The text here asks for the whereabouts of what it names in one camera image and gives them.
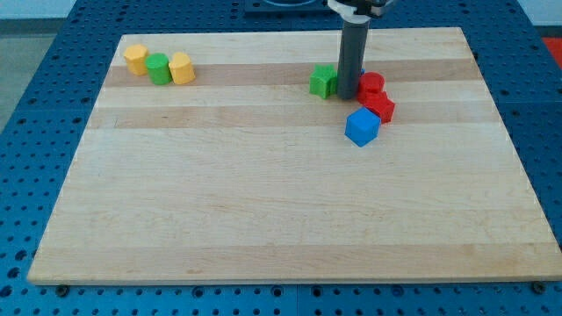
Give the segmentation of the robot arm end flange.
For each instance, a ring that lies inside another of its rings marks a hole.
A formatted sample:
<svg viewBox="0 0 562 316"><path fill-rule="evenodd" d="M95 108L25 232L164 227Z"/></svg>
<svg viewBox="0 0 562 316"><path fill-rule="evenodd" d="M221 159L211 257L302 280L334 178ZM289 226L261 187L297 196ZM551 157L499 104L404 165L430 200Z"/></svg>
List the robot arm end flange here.
<svg viewBox="0 0 562 316"><path fill-rule="evenodd" d="M352 24L364 24L385 15L397 0L327 0L328 8Z"/></svg>

